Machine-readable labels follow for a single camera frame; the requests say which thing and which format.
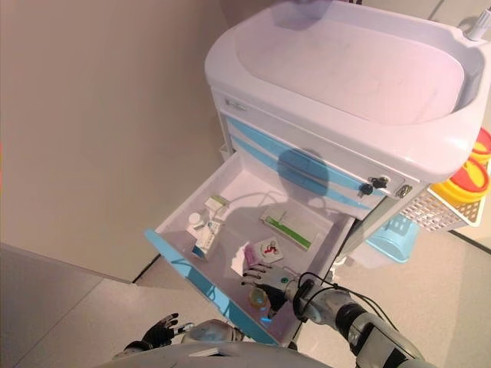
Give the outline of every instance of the robotic arm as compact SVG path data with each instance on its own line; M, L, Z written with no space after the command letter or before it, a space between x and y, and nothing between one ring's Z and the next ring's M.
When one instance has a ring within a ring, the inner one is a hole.
M418 349L379 316L367 312L342 287L322 287L312 279L299 279L284 268L257 265L245 272L242 284L261 288L272 310L286 301L305 322L327 324L350 344L359 368L431 368Z

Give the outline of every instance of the blue drawer trim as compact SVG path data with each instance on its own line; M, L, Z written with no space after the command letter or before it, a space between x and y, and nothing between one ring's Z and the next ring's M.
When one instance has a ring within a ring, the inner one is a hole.
M277 157L282 157L282 161L326 182L335 182L345 188L358 191L362 184L356 179L337 171L336 169L326 166L324 163L305 155L299 150L292 149L290 146L275 140L274 138L241 123L240 121L227 117L227 121L232 124L240 133L247 136L250 140L257 143L263 149L269 151ZM385 196L381 191L374 190L372 193L376 196Z
M220 289L195 269L171 244L154 230L145 231L145 237L181 276L193 283L210 299L225 317L235 324L244 334L259 343L278 345L251 317L245 314Z
M241 146L244 150L253 155L257 160L261 161L270 169L275 170L282 178L287 179L289 182L293 182L297 186L301 186L302 188L306 188L311 192L318 194L320 196L325 196L330 199L335 200L336 202L343 203L345 205L350 205L351 207L356 207L357 209L370 209L366 205L361 204L360 202L354 201L351 198L348 198L341 193L336 192L333 189L329 189L319 182L315 180L309 179L306 176L303 176L301 173L290 169L289 167L282 165L276 159L272 158L270 155L259 151L253 146L247 144L243 140L237 138L236 136L231 135L234 142L236 142L239 146Z

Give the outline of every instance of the wall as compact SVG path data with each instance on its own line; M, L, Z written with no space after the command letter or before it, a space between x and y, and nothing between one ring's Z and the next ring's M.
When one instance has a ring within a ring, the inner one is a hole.
M222 4L1 10L2 241L130 281L157 254L143 230L220 164L203 63L228 27Z

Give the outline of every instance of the cable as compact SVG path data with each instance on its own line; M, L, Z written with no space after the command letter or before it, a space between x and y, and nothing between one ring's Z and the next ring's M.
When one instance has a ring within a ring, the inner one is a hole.
M317 295L319 295L322 291L329 290L329 289L338 289L338 290L342 290L342 291L347 291L348 293L351 293L354 296L359 297L362 301L364 301L375 312L375 314L380 319L382 319L382 320L385 319L392 326L392 328L394 328L396 331L399 331L397 329L397 327L395 326L395 324L392 322L392 320L389 318L389 316L387 316L387 314L384 312L384 310L382 309L382 307L380 305L378 305L378 303L376 301L374 301L373 299L367 297L366 295L357 293L356 291L352 291L352 290L350 290L350 289L348 289L346 287L340 286L338 284L332 284L331 282L326 281L325 279L319 277L318 275L316 275L316 274L314 274L312 272L304 272L303 274L300 275L300 277L298 278L298 287L300 287L300 283L302 282L302 278L305 275L311 275L311 276L317 278L319 281L325 282L326 284L330 285L330 287L326 287L326 288L323 288L323 289L315 292L315 294L307 301L307 303L303 307L302 314L305 312L305 308L312 302L312 300L314 299L314 297L316 297Z
M314 300L315 297L317 297L322 291L326 291L326 290L330 290L330 289L334 289L332 286L330 287L325 287L324 289L321 289L321 290L317 290L314 295L311 296L310 299L308 299L307 303L305 303L304 307L302 308L302 312L300 313L301 316L303 316L305 310L307 309L307 306L312 302L312 300Z
M445 2L445 0L440 0L438 2L438 4L435 6L435 8L433 8L430 15L428 15L429 21L431 21L433 19L433 17L435 16L435 14L440 10L440 7L442 6L443 2Z

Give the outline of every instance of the wire basket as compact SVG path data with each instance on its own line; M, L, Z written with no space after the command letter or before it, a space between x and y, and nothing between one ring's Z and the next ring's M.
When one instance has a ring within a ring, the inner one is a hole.
M487 165L489 175L491 165ZM463 226L477 227L481 223L486 197L474 203L452 206L433 190L426 189L400 213L430 232L448 232Z

